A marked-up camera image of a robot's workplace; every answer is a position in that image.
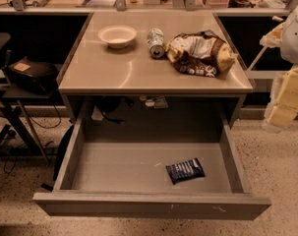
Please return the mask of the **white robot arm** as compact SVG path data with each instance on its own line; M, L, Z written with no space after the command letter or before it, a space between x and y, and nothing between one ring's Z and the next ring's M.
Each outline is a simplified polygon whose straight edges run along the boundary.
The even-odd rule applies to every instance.
M264 114L264 129L279 133L298 114L298 5L283 23L261 38L260 45L279 47L281 58L292 64L288 72L275 75Z

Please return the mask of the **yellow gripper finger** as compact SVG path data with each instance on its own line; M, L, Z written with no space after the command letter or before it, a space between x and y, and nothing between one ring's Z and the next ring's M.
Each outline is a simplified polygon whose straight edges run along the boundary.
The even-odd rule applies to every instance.
M284 75L276 103L298 111L298 66Z
M279 133L285 130L296 116L295 111L270 102L264 114L263 128L269 133Z

